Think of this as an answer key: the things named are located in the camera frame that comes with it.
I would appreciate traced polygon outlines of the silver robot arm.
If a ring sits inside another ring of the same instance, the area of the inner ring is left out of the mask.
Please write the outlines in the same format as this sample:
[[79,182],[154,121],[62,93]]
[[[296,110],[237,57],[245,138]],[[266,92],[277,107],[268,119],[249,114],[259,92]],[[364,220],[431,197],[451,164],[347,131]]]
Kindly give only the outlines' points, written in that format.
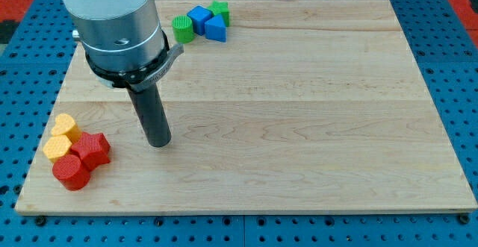
[[78,32],[92,72],[106,85],[124,88],[151,146],[171,140],[157,82],[184,47],[170,46],[155,0],[62,0]]

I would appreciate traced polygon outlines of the black clamp ring mount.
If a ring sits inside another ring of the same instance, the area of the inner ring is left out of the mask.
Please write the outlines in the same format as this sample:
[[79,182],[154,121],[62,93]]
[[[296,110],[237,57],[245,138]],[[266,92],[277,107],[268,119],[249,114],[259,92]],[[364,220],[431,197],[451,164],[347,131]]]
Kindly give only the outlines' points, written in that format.
[[101,68],[93,62],[88,53],[86,60],[96,77],[110,88],[127,88],[134,92],[142,92],[164,77],[172,67],[176,58],[184,52],[181,43],[170,48],[167,35],[163,32],[164,48],[160,54],[149,63],[130,72],[113,72]]

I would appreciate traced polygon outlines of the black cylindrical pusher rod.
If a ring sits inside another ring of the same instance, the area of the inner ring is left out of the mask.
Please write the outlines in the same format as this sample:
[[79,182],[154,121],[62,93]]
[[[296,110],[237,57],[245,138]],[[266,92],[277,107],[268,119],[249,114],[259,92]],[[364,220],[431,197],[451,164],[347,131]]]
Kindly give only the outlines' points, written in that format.
[[148,143],[156,148],[167,145],[172,135],[157,86],[140,92],[128,90],[128,95]]

